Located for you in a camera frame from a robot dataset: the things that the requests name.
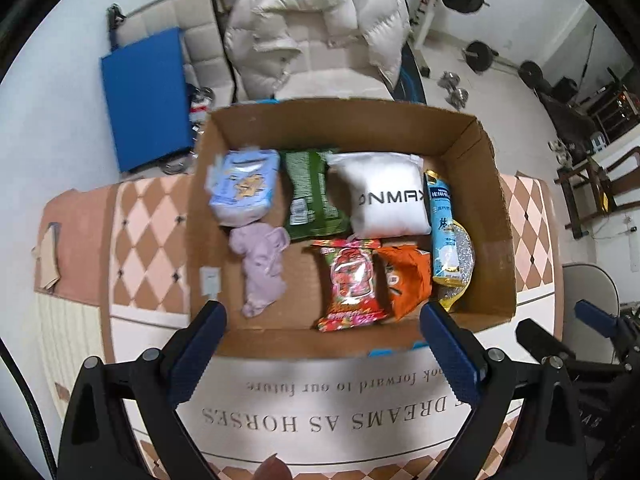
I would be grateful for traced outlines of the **orange snack bag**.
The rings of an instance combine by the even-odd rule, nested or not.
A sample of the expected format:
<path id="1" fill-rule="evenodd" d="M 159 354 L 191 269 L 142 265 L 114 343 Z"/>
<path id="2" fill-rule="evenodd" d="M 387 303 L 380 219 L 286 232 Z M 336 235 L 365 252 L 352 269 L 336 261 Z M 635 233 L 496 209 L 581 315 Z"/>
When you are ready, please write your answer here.
<path id="1" fill-rule="evenodd" d="M 432 258 L 416 245 L 383 246 L 375 252 L 386 278 L 395 321 L 400 321 L 432 296 Z"/>

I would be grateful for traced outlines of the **green snack bag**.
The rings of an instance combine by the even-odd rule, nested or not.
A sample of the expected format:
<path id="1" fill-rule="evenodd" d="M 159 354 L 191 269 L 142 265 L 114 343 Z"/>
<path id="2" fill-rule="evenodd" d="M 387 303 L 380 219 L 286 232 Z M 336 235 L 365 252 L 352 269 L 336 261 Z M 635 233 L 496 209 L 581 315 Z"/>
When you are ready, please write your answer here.
<path id="1" fill-rule="evenodd" d="M 292 186 L 285 229 L 292 242 L 343 234 L 349 218 L 326 192 L 326 156 L 333 150 L 283 151 L 281 166 Z"/>

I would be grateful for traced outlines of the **wooden chair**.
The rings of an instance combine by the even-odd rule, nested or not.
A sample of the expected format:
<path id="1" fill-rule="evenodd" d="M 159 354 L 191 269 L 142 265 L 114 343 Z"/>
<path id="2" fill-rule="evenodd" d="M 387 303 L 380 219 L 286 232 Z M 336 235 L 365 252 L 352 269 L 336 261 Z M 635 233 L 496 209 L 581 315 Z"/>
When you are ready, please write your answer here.
<path id="1" fill-rule="evenodd" d="M 611 172 L 632 158 L 637 163 L 634 169 L 612 179 Z M 617 201 L 622 195 L 638 191 L 638 162 L 639 148 L 634 146 L 608 167 L 602 167 L 592 157 L 588 157 L 574 168 L 560 168 L 558 170 L 558 177 L 554 183 L 562 188 L 568 218 L 570 218 L 565 229 L 572 232 L 575 240 L 580 240 L 588 235 L 585 230 L 587 223 L 608 217 L 611 214 L 639 208 L 638 200 L 624 204 Z M 594 203 L 594 211 L 583 216 L 579 213 L 575 197 L 575 192 L 580 188 L 590 189 Z"/>

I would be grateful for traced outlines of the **blue cartoon tissue pack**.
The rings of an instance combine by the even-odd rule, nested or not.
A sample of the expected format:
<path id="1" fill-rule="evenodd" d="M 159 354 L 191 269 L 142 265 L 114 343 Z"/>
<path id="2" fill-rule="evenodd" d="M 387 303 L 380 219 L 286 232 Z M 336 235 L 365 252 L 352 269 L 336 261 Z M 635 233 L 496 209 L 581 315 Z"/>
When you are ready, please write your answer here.
<path id="1" fill-rule="evenodd" d="M 207 168 L 208 206 L 220 226 L 239 228 L 271 209 L 280 156 L 275 150 L 244 148 L 216 155 Z"/>

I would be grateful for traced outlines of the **blue milk powder sachet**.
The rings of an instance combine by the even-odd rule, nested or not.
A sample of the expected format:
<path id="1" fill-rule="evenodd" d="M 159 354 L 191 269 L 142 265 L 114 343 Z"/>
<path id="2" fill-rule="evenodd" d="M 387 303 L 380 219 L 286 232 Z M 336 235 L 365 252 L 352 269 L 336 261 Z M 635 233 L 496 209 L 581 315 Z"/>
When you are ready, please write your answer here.
<path id="1" fill-rule="evenodd" d="M 425 173 L 432 227 L 433 281 L 442 286 L 462 285 L 458 245 L 454 232 L 450 189 L 433 170 Z"/>

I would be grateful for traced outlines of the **white NMAX pillow pack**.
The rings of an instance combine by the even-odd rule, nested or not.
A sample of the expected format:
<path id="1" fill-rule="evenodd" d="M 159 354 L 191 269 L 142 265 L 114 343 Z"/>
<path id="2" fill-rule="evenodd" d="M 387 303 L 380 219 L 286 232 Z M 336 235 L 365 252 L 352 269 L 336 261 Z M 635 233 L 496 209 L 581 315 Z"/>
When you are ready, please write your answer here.
<path id="1" fill-rule="evenodd" d="M 432 232 L 421 156 L 393 152 L 329 154 L 326 164 L 348 186 L 350 224 L 360 240 Z"/>

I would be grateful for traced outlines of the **chrome dumbbell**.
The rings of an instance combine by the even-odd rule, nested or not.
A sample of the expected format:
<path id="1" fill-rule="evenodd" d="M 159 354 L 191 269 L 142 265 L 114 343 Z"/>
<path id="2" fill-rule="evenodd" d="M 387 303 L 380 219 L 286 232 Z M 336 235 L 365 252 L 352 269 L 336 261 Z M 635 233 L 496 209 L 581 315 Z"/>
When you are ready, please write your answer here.
<path id="1" fill-rule="evenodd" d="M 443 72 L 437 83 L 440 88 L 447 91 L 446 101 L 456 110 L 466 107 L 469 99 L 469 91 L 460 86 L 460 76 L 453 72 Z"/>

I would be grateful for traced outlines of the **beige sofa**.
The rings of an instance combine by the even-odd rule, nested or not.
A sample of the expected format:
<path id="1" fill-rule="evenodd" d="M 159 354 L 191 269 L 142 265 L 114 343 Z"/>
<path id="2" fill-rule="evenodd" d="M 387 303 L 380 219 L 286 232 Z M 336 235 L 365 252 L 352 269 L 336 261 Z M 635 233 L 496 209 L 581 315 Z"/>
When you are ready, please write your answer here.
<path id="1" fill-rule="evenodd" d="M 125 47 L 177 27 L 186 81 L 212 90 L 218 107 L 246 102 L 240 73 L 224 50 L 224 26 L 233 1 L 155 0 L 129 14 L 112 4 L 106 11 L 111 48 Z M 286 22 L 302 53 L 294 58 L 290 78 L 276 93 L 278 99 L 393 97 L 378 69 L 369 63 L 369 49 L 363 39 L 332 47 L 318 14 L 292 13 Z"/>

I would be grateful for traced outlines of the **grey chair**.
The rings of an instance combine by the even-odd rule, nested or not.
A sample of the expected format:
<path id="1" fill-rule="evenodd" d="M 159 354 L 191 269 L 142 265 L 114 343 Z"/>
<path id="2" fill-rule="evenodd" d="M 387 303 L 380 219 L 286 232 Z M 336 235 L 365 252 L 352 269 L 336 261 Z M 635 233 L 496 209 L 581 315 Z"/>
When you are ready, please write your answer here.
<path id="1" fill-rule="evenodd" d="M 613 364 L 615 319 L 620 316 L 620 295 L 613 279 L 592 263 L 562 267 L 564 318 L 562 341 L 578 360 Z"/>

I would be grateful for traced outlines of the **red candy bag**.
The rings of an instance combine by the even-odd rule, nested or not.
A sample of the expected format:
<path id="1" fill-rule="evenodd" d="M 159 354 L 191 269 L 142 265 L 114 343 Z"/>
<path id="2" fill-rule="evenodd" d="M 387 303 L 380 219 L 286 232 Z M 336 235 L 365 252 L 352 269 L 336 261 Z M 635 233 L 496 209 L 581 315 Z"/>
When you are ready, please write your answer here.
<path id="1" fill-rule="evenodd" d="M 320 333 L 370 326 L 387 318 L 376 296 L 374 253 L 378 240 L 314 240 L 311 243 L 329 270 L 331 299 L 322 318 Z"/>

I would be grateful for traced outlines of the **blue mat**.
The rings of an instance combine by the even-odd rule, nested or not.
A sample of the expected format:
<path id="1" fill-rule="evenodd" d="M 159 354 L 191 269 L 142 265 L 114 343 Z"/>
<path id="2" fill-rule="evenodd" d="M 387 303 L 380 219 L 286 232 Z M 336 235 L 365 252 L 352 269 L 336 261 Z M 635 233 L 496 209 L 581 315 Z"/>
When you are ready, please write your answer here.
<path id="1" fill-rule="evenodd" d="M 101 58 L 119 170 L 129 172 L 193 148 L 190 99 L 177 27 Z"/>

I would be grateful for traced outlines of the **checkered tablecloth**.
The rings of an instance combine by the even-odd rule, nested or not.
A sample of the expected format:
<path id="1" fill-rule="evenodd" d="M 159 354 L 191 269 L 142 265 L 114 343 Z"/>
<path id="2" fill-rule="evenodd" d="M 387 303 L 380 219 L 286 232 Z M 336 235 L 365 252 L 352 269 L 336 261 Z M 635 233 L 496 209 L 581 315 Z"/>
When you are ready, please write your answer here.
<path id="1" fill-rule="evenodd" d="M 555 241 L 549 232 L 552 214 L 545 200 L 550 200 L 546 184 L 526 176 L 500 174 L 506 206 L 509 206 L 514 254 L 533 255 L 534 263 L 521 263 L 515 257 L 515 290 L 518 309 L 544 315 L 556 315 L 555 307 L 563 299 L 562 278 L 554 270 Z M 131 344 L 142 347 L 160 344 L 194 318 L 186 303 L 189 299 L 186 270 L 186 228 L 188 198 L 192 176 L 154 177 L 122 182 L 88 192 L 72 188 L 43 208 L 37 247 L 35 248 L 35 294 L 44 374 L 61 419 L 64 419 L 70 394 L 81 361 L 96 354 L 106 362 L 129 360 L 138 356 Z M 58 228 L 55 248 L 45 250 L 47 232 Z M 526 252 L 521 232 L 535 233 L 535 255 Z M 286 360 L 322 360 L 363 358 L 366 353 L 406 350 L 418 346 L 416 319 L 418 309 L 403 321 L 387 320 L 382 325 L 354 328 L 338 333 L 320 333 L 314 328 L 319 312 L 325 308 L 321 299 L 320 278 L 326 269 L 315 264 L 315 252 L 296 243 L 285 258 L 285 270 L 301 271 L 304 260 L 312 271 L 304 285 L 302 278 L 286 278 L 284 300 L 301 296 L 308 299 L 304 312 L 288 312 L 282 301 L 273 312 L 254 318 L 229 318 L 228 337 L 222 355 L 227 358 L 276 362 L 282 373 L 293 370 Z M 44 258 L 55 258 L 60 280 L 45 288 L 41 274 Z M 117 272 L 132 264 L 137 284 L 129 292 L 124 278 Z M 368 462 L 345 462 L 320 466 L 293 460 L 301 479 L 426 479 L 440 456 L 444 456 L 444 437 L 426 438 L 416 451 L 400 452 L 396 457 L 371 458 Z"/>

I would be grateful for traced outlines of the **purple cloth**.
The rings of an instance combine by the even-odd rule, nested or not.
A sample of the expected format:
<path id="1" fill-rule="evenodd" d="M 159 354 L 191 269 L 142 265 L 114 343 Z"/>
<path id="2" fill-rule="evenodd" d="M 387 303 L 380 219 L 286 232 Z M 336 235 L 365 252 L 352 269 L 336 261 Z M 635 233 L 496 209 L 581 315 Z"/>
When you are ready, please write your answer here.
<path id="1" fill-rule="evenodd" d="M 241 312 L 246 318 L 261 315 L 284 294 L 282 254 L 290 241 L 285 228 L 275 228 L 264 222 L 231 230 L 230 248 L 242 258 L 245 301 Z"/>

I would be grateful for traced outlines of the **white puffer jacket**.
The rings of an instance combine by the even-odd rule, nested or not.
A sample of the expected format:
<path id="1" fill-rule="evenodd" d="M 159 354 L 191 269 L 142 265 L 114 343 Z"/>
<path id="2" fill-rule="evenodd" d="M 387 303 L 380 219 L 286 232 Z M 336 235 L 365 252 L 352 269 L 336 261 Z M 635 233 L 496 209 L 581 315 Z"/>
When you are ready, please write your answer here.
<path id="1" fill-rule="evenodd" d="M 406 0 L 235 0 L 224 46 L 253 101 L 389 100 L 409 32 Z"/>

